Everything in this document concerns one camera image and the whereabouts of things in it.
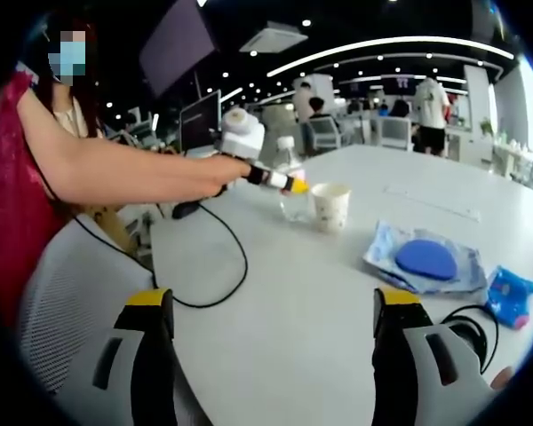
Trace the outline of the person's left hand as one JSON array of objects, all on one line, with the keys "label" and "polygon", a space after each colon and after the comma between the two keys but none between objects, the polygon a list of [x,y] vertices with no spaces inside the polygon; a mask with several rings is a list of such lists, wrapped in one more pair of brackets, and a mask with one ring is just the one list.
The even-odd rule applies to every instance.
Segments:
[{"label": "person's left hand", "polygon": [[238,178],[246,178],[251,173],[251,166],[233,157],[213,155],[203,159],[204,180],[208,184],[206,198],[218,195],[222,188]]}]

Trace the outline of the person's right hand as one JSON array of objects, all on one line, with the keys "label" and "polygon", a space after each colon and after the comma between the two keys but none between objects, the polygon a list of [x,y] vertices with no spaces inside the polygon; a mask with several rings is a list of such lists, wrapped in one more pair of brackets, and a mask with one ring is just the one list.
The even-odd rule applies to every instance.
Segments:
[{"label": "person's right hand", "polygon": [[514,375],[513,368],[511,366],[502,369],[490,383],[490,388],[494,391],[501,391],[512,380]]}]

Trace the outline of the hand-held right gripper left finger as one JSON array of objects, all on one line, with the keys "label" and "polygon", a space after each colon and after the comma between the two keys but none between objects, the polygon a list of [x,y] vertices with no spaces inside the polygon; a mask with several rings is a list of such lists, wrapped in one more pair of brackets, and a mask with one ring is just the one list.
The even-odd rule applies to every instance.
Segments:
[{"label": "hand-held right gripper left finger", "polygon": [[57,403],[79,425],[176,425],[173,296],[142,291],[69,364]]}]

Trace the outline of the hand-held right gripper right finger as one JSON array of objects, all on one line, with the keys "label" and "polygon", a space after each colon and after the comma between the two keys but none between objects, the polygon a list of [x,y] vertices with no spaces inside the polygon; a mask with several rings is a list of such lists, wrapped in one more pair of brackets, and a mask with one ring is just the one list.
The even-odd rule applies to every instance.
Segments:
[{"label": "hand-held right gripper right finger", "polygon": [[412,293],[374,292],[375,425],[467,425],[495,397],[483,378],[494,351],[460,309],[434,323]]}]

